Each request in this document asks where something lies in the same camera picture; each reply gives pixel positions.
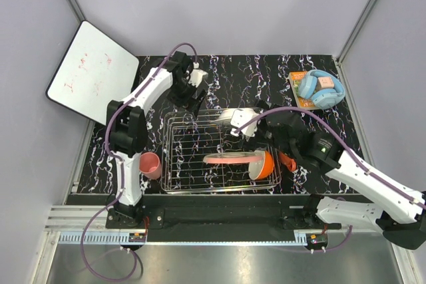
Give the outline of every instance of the pink plate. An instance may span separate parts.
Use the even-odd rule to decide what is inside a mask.
[[[262,155],[254,152],[225,152],[209,154],[204,157],[203,162],[207,164],[243,164],[262,159]]]

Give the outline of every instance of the metal rack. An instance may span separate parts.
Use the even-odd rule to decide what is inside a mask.
[[[242,151],[241,137],[231,127],[215,124],[223,110],[201,110],[197,119],[188,112],[164,117],[162,188],[170,194],[235,192],[272,189],[281,182],[278,154],[267,144],[259,145],[274,158],[275,167],[265,180],[253,181],[248,164],[205,164],[207,154]]]

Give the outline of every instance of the headphone ear cup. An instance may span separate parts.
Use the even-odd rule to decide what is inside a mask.
[[[341,101],[341,96],[334,89],[323,89],[311,97],[314,105],[322,110],[331,108]]]
[[[300,82],[298,96],[303,99],[309,99],[317,86],[317,78],[315,76],[306,75]]]

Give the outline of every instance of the pink cup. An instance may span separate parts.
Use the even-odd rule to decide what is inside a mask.
[[[143,153],[139,160],[139,170],[148,179],[158,179],[161,177],[160,158],[152,152]]]

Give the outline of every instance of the whiteboard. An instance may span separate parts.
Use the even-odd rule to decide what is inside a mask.
[[[83,21],[46,95],[101,124],[107,106],[130,94],[138,59],[95,26]]]

